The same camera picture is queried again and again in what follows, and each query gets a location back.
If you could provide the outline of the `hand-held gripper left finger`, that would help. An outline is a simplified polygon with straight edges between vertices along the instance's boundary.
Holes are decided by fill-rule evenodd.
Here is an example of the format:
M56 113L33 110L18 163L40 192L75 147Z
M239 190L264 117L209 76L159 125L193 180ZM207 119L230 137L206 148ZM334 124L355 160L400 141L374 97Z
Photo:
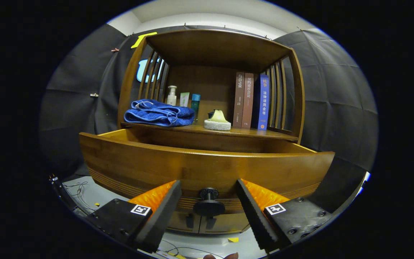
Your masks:
M155 253L181 195L174 180L130 200L113 199L86 220L122 245Z

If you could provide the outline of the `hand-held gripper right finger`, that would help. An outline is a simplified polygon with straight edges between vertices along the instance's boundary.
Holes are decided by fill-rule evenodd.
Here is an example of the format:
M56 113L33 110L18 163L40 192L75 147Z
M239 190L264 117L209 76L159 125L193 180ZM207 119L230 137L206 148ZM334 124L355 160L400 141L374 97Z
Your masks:
M245 179L235 182L235 191L258 247L266 252L303 240L333 218L307 198L286 198Z

